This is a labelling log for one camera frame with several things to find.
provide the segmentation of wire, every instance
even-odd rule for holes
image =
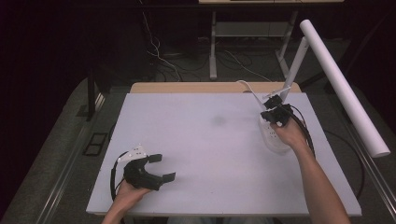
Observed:
[[[256,76],[259,76],[259,77],[263,77],[263,78],[266,79],[267,81],[271,81],[271,82],[272,82],[272,80],[269,79],[268,77],[262,76],[262,75],[260,75],[260,74],[258,74],[258,73],[255,73],[255,72],[251,71],[250,69],[246,68],[242,63],[240,63],[240,62],[238,61],[237,58],[235,58],[235,56],[233,56],[233,54],[231,54],[230,51],[228,51],[228,50],[224,50],[224,51],[227,52],[228,54],[230,54],[230,55],[239,63],[239,65],[241,65],[241,67],[244,68],[244,69],[245,69],[246,71],[248,71],[249,73],[251,73],[251,74],[253,74],[253,75],[256,75]]]
[[[288,113],[290,115],[290,117],[292,119],[294,119],[294,121],[296,121],[297,125],[303,131],[303,134],[305,135],[305,138],[306,138],[306,142],[309,145],[309,147],[311,148],[311,151],[314,154],[314,157],[316,157],[316,153],[315,153],[315,149],[314,149],[314,143],[312,142],[311,134],[309,133],[309,131],[305,127],[305,125],[300,121],[299,118],[297,118],[297,116],[295,116],[292,112],[289,112],[289,110],[287,110],[282,104],[277,105],[277,106],[279,108],[281,108],[282,110],[284,110],[286,113]]]
[[[293,108],[293,109],[295,109],[295,110],[300,114],[301,119],[303,120],[304,126],[305,126],[305,128],[307,129],[308,127],[306,126],[306,122],[305,122],[303,113],[301,113],[301,111],[300,111],[299,109],[297,109],[297,107],[295,107],[294,105],[291,105],[290,107]]]
[[[114,200],[116,199],[116,196],[117,196],[117,194],[116,194],[116,189],[117,189],[117,188],[119,187],[119,185],[120,185],[120,184],[118,184],[118,185],[115,187],[117,165],[119,164],[119,158],[120,158],[121,156],[125,155],[127,152],[128,152],[128,151],[126,151],[126,152],[120,154],[120,155],[117,157],[116,161],[114,162],[113,169],[111,169],[111,173],[110,173],[110,193],[111,193],[111,199],[113,200],[113,202],[114,202]],[[120,223],[121,223],[121,224],[125,224],[125,221],[124,221],[123,218],[121,219]]]
[[[359,157],[357,149],[354,148],[350,143],[348,143],[348,141],[345,138],[341,137],[340,135],[338,135],[336,133],[332,133],[332,132],[330,132],[328,130],[323,130],[323,131],[325,133],[329,133],[329,134],[339,138],[341,141],[343,141],[345,144],[347,144],[352,149],[353,153],[355,154],[356,158],[358,159],[359,166],[361,167],[361,184],[360,184],[358,192],[356,193],[356,198],[359,199],[359,197],[361,196],[361,193],[363,192],[364,182],[365,182],[366,177],[365,177],[365,172],[364,172],[364,165],[363,165],[363,162],[361,161],[361,159]]]
[[[150,42],[150,44],[152,45],[152,47],[155,48],[155,51],[156,51],[156,53],[151,53],[151,52],[149,52],[149,51],[148,51],[148,53],[151,54],[151,55],[153,55],[153,56],[155,56],[155,57],[157,57],[159,60],[161,60],[161,61],[163,61],[163,62],[169,64],[170,66],[172,66],[172,67],[175,69],[175,73],[177,74],[177,82],[183,81],[183,78],[182,78],[182,77],[180,76],[180,74],[178,73],[176,67],[175,67],[173,64],[169,63],[168,61],[166,61],[165,59],[163,59],[163,58],[160,56],[160,40],[159,40],[157,37],[155,37],[155,38],[157,39],[157,41],[158,41],[158,46],[155,45],[155,44],[153,43],[153,37],[152,37],[152,33],[151,33],[150,29],[149,29],[149,23],[148,23],[148,20],[147,20],[147,17],[146,17],[146,13],[142,11],[142,14],[143,14],[143,19],[144,19],[146,28],[147,28],[147,30],[148,30],[149,42]]]

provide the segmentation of human arm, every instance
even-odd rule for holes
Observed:
[[[271,126],[279,138],[292,148],[300,164],[305,200],[312,222],[350,223],[345,207],[315,159],[296,121],[290,119],[282,128]]]
[[[134,207],[149,192],[150,189],[135,189],[125,180],[122,180],[116,199],[108,209],[102,224],[119,224],[128,210]]]

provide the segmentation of white mount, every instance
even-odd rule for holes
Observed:
[[[142,147],[142,145],[139,144],[137,147],[134,147],[128,153],[125,153],[125,155],[119,157],[119,162],[143,159],[146,158],[147,155],[148,154],[146,153],[146,150]]]
[[[280,140],[274,129],[271,128],[270,122],[264,120],[262,116],[260,116],[259,126],[262,132],[262,139],[271,151],[275,153],[285,153],[291,149]]]

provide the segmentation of white rod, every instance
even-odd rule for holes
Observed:
[[[344,75],[338,68],[330,52],[326,49],[311,21],[302,21],[300,23],[300,28],[317,56],[327,78],[332,83],[335,93],[337,93],[338,98],[352,120],[370,155],[373,158],[388,155],[390,151],[387,145],[379,135],[378,130],[371,122],[367,113],[364,111],[358,97],[356,97],[354,91],[350,88]]]
[[[300,42],[300,46],[297,49],[296,56],[294,56],[293,63],[291,64],[289,73],[288,73],[288,78],[285,81],[285,84],[283,85],[283,89],[286,89],[287,87],[291,87],[291,84],[293,83],[294,79],[296,78],[297,72],[300,69],[301,63],[303,62],[303,59],[305,57],[306,51],[309,48],[308,41],[306,40],[305,37]],[[282,99],[283,102],[286,100],[286,96],[288,95],[289,90],[282,91],[280,93],[280,98]]]

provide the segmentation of table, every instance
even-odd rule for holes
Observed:
[[[250,83],[259,95],[283,83]],[[163,161],[146,169],[176,180],[129,211],[133,216],[307,216],[298,162],[290,151],[266,150],[257,113],[240,83],[136,83],[128,94],[96,180],[87,212],[103,215],[111,205],[109,173],[115,159],[141,143]],[[292,85],[290,100],[311,129],[317,158],[347,212],[361,208],[339,167],[315,112]],[[118,167],[117,181],[122,175]]]

